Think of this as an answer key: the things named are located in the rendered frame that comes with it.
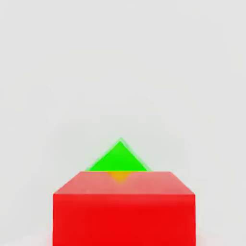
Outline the small red cube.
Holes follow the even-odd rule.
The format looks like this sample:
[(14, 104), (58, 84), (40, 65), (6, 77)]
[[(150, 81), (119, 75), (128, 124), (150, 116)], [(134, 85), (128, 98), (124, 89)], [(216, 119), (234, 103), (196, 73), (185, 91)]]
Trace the small red cube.
[(171, 172), (80, 172), (53, 195), (52, 246), (196, 246), (195, 194)]

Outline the small green cube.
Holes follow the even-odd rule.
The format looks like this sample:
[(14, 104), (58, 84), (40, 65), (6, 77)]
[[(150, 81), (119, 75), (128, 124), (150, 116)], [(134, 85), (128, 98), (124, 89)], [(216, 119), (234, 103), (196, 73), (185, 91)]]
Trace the small green cube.
[(119, 138), (92, 165), (89, 172), (149, 172), (151, 169), (133, 151), (123, 138)]

